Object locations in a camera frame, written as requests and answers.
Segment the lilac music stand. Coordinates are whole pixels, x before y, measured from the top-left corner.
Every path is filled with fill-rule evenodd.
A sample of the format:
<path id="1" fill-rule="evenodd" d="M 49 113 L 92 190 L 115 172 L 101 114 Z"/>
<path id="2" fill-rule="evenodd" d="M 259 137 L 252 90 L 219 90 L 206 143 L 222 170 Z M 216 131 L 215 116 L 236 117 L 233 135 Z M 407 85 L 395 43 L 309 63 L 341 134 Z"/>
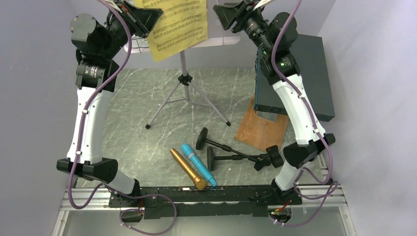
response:
<path id="1" fill-rule="evenodd" d="M 239 40 L 240 40 L 239 36 L 215 37 L 215 38 L 210 38 L 208 40 L 205 40 L 201 43 L 198 43 L 198 44 L 194 45 L 194 48 L 233 45 L 233 44 L 238 43 Z M 131 51 L 132 53 L 142 53 L 142 52 L 148 52 L 149 51 L 149 45 L 148 45 L 148 42 L 147 42 L 146 39 L 140 38 L 140 37 L 134 35 L 132 37 L 132 41 L 133 41 L 132 51 Z M 208 107 L 212 108 L 219 115 L 219 117 L 223 120 L 223 122 L 227 126 L 231 126 L 230 121 L 228 119 L 226 119 L 224 117 L 224 115 L 216 108 L 216 106 L 210 101 L 210 99 L 207 97 L 207 95 L 198 87 L 197 83 L 194 82 L 192 76 L 188 73 L 187 66 L 186 66 L 185 51 L 184 50 L 181 51 L 179 53 L 179 56 L 180 56 L 182 74 L 178 77 L 178 81 L 177 81 L 176 85 L 174 86 L 174 88 L 170 91 L 169 95 L 165 98 L 165 100 L 162 102 L 162 104 L 159 105 L 159 108 L 157 109 L 155 114 L 147 122 L 147 124 L 145 125 L 145 128 L 146 129 L 151 128 L 151 125 L 152 125 L 153 121 L 156 119 L 156 117 L 159 115 L 159 113 L 162 111 L 162 109 L 167 104 L 181 102 L 181 101 L 185 101 L 186 103 L 191 104 L 191 105 L 208 106 Z M 178 100 L 171 100 L 170 98 L 172 97 L 172 95 L 174 94 L 174 92 L 177 90 L 177 88 L 180 85 L 184 86 L 185 97 L 182 98 L 182 99 L 178 99 Z M 189 87 L 193 87 L 205 99 L 206 102 L 205 103 L 199 103 L 199 102 L 192 101 L 190 99 Z"/>

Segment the yellow paper sheet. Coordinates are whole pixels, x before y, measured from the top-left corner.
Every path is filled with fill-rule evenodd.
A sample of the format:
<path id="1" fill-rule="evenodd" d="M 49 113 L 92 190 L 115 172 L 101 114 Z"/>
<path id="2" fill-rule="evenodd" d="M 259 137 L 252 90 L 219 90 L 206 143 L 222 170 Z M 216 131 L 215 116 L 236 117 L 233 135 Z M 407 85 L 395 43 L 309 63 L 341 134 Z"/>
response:
<path id="1" fill-rule="evenodd" d="M 162 16 L 147 37 L 154 61 L 159 62 L 208 39 L 205 0 L 134 0 L 139 8 L 160 8 Z"/>

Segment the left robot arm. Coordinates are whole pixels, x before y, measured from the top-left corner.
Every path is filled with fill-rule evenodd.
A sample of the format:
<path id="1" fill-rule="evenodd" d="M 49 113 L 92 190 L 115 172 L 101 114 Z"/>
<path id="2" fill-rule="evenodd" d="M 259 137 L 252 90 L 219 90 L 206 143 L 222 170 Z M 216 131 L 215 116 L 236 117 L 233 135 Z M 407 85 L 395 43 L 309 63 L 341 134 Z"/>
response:
<path id="1" fill-rule="evenodd" d="M 78 108 L 72 144 L 67 156 L 57 161 L 57 169 L 108 185 L 121 192 L 122 200 L 130 207 L 142 197 L 138 181 L 124 174 L 117 160 L 102 154 L 105 115 L 121 69 L 114 57 L 132 36 L 148 37 L 162 14 L 159 8 L 138 8 L 116 0 L 106 25 L 87 13 L 70 23 L 78 63 Z"/>

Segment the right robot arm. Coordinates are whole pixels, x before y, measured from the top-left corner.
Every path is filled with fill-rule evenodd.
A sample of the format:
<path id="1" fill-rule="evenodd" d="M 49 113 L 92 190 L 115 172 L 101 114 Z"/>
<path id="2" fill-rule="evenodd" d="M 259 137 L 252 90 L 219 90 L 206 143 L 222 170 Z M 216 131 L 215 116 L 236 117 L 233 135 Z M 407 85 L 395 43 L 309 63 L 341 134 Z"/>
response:
<path id="1" fill-rule="evenodd" d="M 299 65 L 290 51 L 298 38 L 295 14 L 299 3 L 291 13 L 278 13 L 270 23 L 262 15 L 267 4 L 266 0 L 242 0 L 216 4 L 213 10 L 224 30 L 243 31 L 256 45 L 261 54 L 261 72 L 281 99 L 292 123 L 296 140 L 284 147 L 283 166 L 271 182 L 272 200 L 283 204 L 295 192 L 309 163 L 324 151 L 330 153 L 335 136 L 325 131 L 315 115 Z"/>

